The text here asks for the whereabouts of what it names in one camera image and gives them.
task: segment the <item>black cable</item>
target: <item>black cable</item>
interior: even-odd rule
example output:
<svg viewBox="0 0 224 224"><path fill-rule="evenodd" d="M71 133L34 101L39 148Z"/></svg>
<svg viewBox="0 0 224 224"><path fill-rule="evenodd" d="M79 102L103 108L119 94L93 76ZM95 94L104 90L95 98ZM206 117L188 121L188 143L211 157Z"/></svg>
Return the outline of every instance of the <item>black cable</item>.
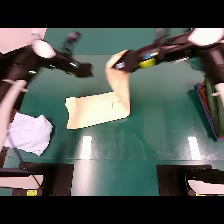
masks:
<svg viewBox="0 0 224 224"><path fill-rule="evenodd" d="M16 155L18 156L20 162L22 163L23 167L24 167L24 168L30 173L30 175L34 178L34 180L37 182L39 188L40 188L41 190L43 190L42 187L41 187L41 185L40 185L40 183L38 182L37 178L36 178L36 177L29 171L29 169L26 167L25 162L23 161L23 158L22 158L22 156L20 155L19 150L16 148L16 146L15 146L15 144L14 144L12 138L11 138L11 135L10 135L9 131L8 131L7 137L8 137L8 140L9 140L11 146L13 147L14 152L15 152Z"/></svg>

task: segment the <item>glossy table surface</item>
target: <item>glossy table surface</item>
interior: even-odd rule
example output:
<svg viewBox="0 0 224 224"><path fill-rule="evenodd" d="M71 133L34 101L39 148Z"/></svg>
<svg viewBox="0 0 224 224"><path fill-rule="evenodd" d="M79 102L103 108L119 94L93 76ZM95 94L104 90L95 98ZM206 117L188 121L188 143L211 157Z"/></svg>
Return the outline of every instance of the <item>glossy table surface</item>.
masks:
<svg viewBox="0 0 224 224"><path fill-rule="evenodd" d="M83 33L76 58L94 65L94 78L77 79L59 70L38 74L29 86L21 113L35 117L44 114L54 125L54 132L42 156L21 152L25 161L74 163L72 195L158 195L157 164L210 163L224 169L224 143L213 140L194 90L194 85L203 81L203 73L192 70L186 62L166 63L132 74L128 118L67 130L65 98L111 91L104 71L111 55L144 46L154 38L153 29L74 28L48 29L45 39L59 49L73 30ZM84 136L92 137L87 157ZM197 140L199 159L189 137ZM9 150L4 166L17 167L18 163ZM0 195L9 192L4 189Z"/></svg>

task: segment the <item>white cloth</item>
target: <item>white cloth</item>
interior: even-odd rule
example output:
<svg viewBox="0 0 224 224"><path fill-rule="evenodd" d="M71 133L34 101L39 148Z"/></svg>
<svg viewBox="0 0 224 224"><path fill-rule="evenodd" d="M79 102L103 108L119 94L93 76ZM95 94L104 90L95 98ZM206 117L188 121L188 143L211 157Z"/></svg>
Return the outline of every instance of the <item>white cloth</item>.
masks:
<svg viewBox="0 0 224 224"><path fill-rule="evenodd" d="M10 138L7 135L4 146L16 147L40 156L49 145L52 128L44 115L34 118L16 113L13 122L9 125Z"/></svg>

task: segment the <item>white panel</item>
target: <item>white panel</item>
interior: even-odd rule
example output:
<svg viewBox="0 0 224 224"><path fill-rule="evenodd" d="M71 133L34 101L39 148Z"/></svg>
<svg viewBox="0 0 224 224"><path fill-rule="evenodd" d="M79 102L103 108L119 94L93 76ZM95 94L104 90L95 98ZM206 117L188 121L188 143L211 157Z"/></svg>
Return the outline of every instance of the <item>white panel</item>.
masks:
<svg viewBox="0 0 224 224"><path fill-rule="evenodd" d="M32 33L39 33L43 38L47 28L0 28L0 52L7 53L26 46L34 39Z"/></svg>

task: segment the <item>stack of folded cloth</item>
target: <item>stack of folded cloth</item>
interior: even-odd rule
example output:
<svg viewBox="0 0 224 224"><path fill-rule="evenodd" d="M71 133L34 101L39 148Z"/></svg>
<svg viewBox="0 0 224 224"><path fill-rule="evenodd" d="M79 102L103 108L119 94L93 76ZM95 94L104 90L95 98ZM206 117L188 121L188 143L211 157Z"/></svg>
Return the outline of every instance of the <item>stack of folded cloth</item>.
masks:
<svg viewBox="0 0 224 224"><path fill-rule="evenodd" d="M208 79L195 86L212 133L217 141L224 141L224 107L216 93L214 85Z"/></svg>

